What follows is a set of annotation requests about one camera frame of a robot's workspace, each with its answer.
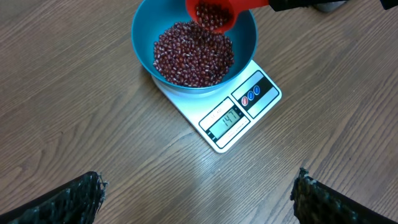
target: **bowl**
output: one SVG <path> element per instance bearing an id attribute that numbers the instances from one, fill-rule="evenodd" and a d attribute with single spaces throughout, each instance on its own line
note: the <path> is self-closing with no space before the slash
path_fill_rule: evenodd
<path id="1" fill-rule="evenodd" d="M 225 33 L 232 41 L 234 65 L 221 83 L 208 87 L 187 87 L 174 85 L 155 69 L 154 43 L 159 35 L 176 22 L 188 22 L 191 17 L 185 8 L 185 0 L 144 0 L 134 15 L 131 27 L 131 41 L 137 58 L 145 69 L 156 79 L 178 91 L 206 93 L 213 91 L 237 77 L 252 60 L 257 47 L 257 25 L 251 11 L 238 16 L 235 26 Z"/>

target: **pile of beans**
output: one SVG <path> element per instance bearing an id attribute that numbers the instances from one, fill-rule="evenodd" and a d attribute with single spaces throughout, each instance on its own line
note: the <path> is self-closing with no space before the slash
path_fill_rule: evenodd
<path id="1" fill-rule="evenodd" d="M 234 63 L 232 41 L 197 23 L 177 22 L 155 42 L 154 67 L 170 83 L 205 87 L 221 82 Z"/>
<path id="2" fill-rule="evenodd" d="M 215 30 L 222 27 L 233 18 L 233 15 L 227 8 L 222 9 L 221 5 L 217 4 L 209 4 L 201 1 L 195 9 L 199 25 L 209 30 Z"/>

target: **red button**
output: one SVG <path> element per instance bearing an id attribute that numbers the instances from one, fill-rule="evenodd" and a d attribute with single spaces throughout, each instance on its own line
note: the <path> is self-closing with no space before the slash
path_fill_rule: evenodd
<path id="1" fill-rule="evenodd" d="M 248 98 L 247 98 L 246 96 L 242 97 L 242 105 L 243 105 L 243 106 L 247 106 L 248 103 L 249 103 Z"/>

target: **wood grain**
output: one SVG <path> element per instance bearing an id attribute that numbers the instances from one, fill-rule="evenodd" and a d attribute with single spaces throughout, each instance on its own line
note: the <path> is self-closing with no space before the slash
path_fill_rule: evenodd
<path id="1" fill-rule="evenodd" d="M 398 8 L 254 10 L 282 101 L 214 153 L 130 41 L 140 1 L 0 2 L 0 213 L 85 173 L 96 223 L 298 223 L 299 167 L 398 221 Z"/>

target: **scale control panel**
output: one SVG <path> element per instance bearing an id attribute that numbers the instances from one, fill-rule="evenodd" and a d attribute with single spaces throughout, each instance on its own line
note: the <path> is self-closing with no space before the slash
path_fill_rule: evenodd
<path id="1" fill-rule="evenodd" d="M 199 126 L 219 149 L 223 149 L 239 133 L 246 132 L 246 126 L 259 120 L 258 115 L 279 94 L 270 80 L 258 70 L 199 121 Z"/>

